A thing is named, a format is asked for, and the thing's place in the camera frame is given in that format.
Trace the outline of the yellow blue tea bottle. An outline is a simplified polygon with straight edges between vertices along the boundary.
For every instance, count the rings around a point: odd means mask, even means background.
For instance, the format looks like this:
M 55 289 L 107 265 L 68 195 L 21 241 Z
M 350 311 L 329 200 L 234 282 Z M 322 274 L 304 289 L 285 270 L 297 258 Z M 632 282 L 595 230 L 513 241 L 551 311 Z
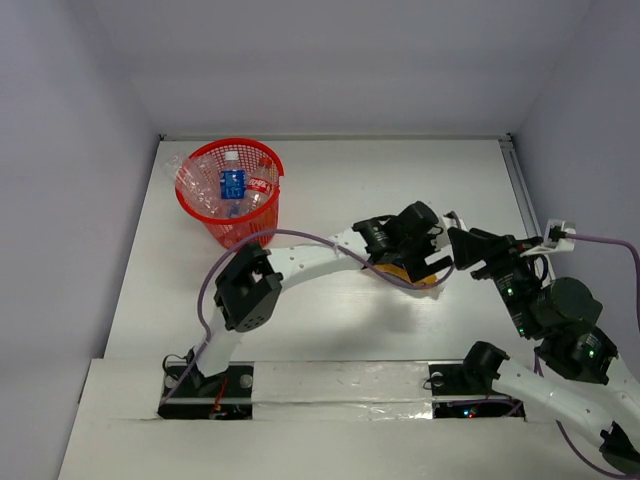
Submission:
M 436 290 L 442 282 L 442 278 L 436 274 L 431 274 L 418 280 L 411 280 L 408 271 L 399 260 L 391 263 L 374 264 L 371 272 L 391 286 L 412 295 L 428 294 Z

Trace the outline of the red label clear bottle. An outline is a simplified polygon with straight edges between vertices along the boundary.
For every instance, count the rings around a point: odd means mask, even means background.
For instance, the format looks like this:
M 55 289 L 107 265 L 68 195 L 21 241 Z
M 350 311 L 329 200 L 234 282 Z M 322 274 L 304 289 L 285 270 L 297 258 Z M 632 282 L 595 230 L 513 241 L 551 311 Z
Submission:
M 258 167 L 249 174 L 245 196 L 240 206 L 242 216 L 257 210 L 270 198 L 274 189 L 271 167 L 272 160 L 269 157 L 262 157 Z

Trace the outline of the blue label water bottle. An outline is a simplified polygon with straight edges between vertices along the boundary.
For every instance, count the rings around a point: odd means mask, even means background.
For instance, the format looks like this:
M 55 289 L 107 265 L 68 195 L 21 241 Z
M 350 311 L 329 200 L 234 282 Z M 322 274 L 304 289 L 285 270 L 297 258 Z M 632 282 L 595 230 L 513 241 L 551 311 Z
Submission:
M 238 151 L 224 154 L 220 171 L 221 217 L 241 217 L 240 206 L 245 196 L 247 173 L 241 165 Z

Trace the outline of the clear crushed plastic bottle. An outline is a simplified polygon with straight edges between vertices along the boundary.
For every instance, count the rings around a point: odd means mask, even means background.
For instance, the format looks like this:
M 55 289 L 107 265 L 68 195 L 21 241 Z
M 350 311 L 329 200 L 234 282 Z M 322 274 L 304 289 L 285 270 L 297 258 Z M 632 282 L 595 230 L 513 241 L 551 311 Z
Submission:
M 168 157 L 162 171 L 174 181 L 177 189 L 193 210 L 206 217 L 216 218 L 223 213 L 219 181 L 206 175 L 208 160 L 204 156 L 190 158 L 183 153 Z

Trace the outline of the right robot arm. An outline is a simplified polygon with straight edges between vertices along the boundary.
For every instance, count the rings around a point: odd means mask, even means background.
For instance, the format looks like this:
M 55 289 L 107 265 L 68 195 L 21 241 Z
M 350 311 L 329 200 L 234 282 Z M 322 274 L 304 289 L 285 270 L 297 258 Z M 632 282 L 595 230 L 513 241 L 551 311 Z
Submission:
M 639 382 L 597 325 L 602 303 L 576 278 L 544 283 L 530 268 L 532 258 L 570 251 L 580 240 L 613 241 L 582 236 L 564 222 L 523 240 L 477 228 L 451 227 L 447 235 L 456 269 L 491 280 L 518 334 L 539 344 L 534 372 L 478 341 L 444 377 L 474 394 L 497 391 L 549 409 L 561 431 L 573 430 L 598 449 L 612 478 L 638 478 Z

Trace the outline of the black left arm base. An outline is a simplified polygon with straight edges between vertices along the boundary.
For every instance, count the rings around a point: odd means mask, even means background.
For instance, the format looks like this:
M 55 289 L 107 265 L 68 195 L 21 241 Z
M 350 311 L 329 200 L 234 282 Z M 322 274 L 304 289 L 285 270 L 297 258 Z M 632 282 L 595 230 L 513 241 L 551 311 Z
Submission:
M 186 364 L 170 362 L 165 367 L 163 391 L 157 414 L 167 420 L 251 420 L 254 365 L 232 363 L 228 369 L 197 384 L 195 374 L 164 398 L 176 384 Z

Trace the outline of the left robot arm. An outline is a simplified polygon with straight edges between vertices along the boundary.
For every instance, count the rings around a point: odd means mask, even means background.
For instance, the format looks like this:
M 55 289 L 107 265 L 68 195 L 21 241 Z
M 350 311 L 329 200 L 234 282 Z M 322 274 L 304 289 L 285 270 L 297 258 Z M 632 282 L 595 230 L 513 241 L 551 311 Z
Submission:
M 173 384 L 161 401 L 178 392 L 203 397 L 215 392 L 243 335 L 264 325 L 282 293 L 293 287 L 341 271 L 368 270 L 400 289 L 422 292 L 444 283 L 454 271 L 445 256 L 428 257 L 450 241 L 447 232 L 464 224 L 455 212 L 439 215 L 415 202 L 398 215 L 383 215 L 354 223 L 329 238 L 287 229 L 281 235 L 303 244 L 269 250 L 251 234 L 227 250 L 211 267 L 200 288 L 215 287 L 214 314 L 204 315 L 197 300 L 203 339 L 183 356 L 177 373 L 167 371 Z

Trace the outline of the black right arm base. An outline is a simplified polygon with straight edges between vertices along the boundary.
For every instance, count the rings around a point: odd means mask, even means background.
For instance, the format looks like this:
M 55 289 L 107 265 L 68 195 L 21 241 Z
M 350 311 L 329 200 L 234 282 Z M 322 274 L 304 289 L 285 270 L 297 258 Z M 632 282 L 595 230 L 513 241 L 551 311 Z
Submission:
M 458 363 L 430 364 L 423 388 L 431 394 L 434 419 L 526 419 L 521 400 L 476 384 Z

